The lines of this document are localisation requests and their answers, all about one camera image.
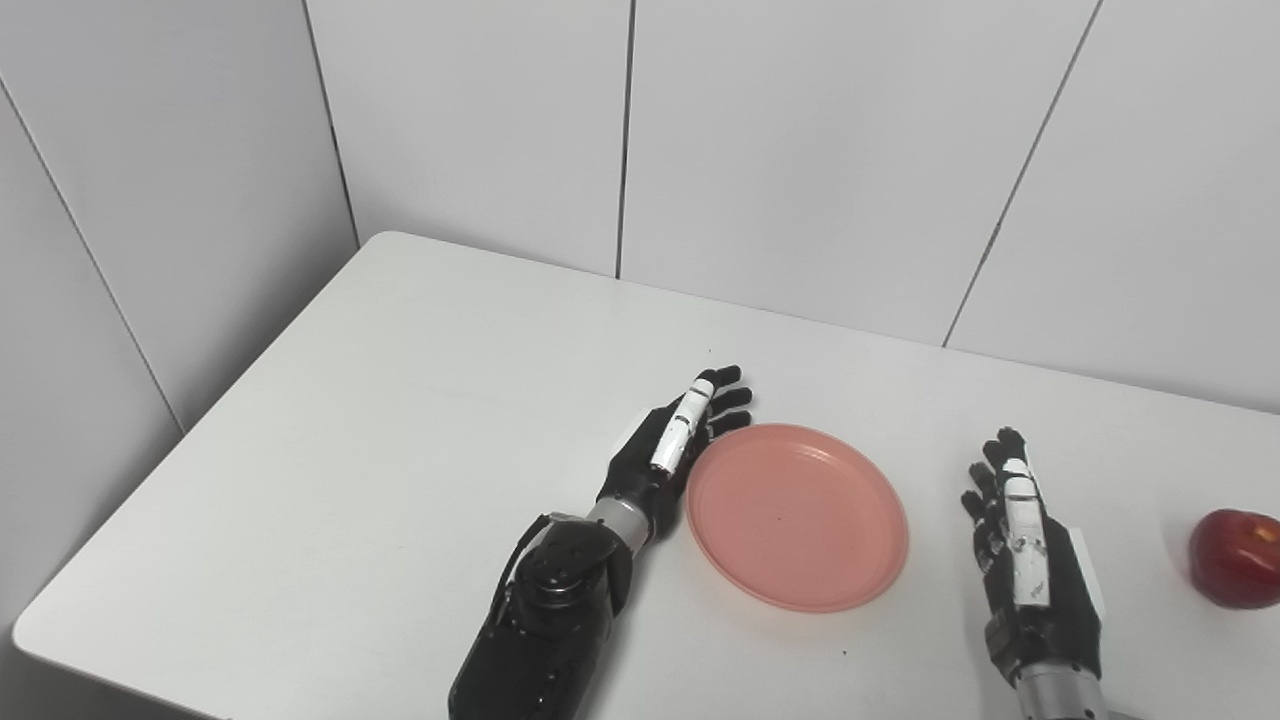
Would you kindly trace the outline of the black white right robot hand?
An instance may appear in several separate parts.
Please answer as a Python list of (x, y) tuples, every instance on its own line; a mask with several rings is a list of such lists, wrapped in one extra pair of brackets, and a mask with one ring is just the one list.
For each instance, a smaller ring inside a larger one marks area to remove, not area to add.
[(1071, 532), (1052, 518), (1011, 427), (984, 443), (961, 496), (989, 609), (991, 662), (1015, 684), (1030, 665), (1064, 662), (1101, 675), (1101, 619)]

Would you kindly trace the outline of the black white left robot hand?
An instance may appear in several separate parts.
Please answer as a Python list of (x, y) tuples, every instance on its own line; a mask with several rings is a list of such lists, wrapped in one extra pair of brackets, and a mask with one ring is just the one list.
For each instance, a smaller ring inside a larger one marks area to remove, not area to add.
[(667, 537), (694, 464), (718, 438), (751, 425), (751, 401), (741, 366), (705, 369), (684, 395), (640, 420), (611, 460), (598, 497), (640, 510), (650, 537)]

